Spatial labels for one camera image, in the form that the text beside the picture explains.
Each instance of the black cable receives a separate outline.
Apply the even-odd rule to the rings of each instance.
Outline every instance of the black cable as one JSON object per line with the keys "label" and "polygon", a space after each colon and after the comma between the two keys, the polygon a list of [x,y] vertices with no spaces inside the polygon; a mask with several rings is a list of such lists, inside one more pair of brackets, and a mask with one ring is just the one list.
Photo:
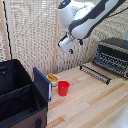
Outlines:
{"label": "black cable", "polygon": [[121,12],[124,12],[124,11],[125,11],[125,10],[127,10],[127,9],[128,9],[128,7],[127,7],[127,8],[125,8],[124,10],[120,11],[120,12],[117,12],[117,13],[115,13],[115,14],[113,14],[113,15],[108,16],[107,18],[112,17],[112,16],[115,16],[115,15],[117,15],[117,14],[121,13]]}

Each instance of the wooden countertop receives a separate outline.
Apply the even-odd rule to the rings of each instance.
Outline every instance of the wooden countertop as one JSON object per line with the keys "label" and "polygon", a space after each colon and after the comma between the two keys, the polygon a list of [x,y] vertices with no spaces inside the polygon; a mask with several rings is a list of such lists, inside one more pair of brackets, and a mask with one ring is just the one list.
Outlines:
{"label": "wooden countertop", "polygon": [[52,89],[47,128],[110,128],[128,102],[128,79],[116,77],[109,85],[79,67],[58,74],[70,83],[61,97]]}

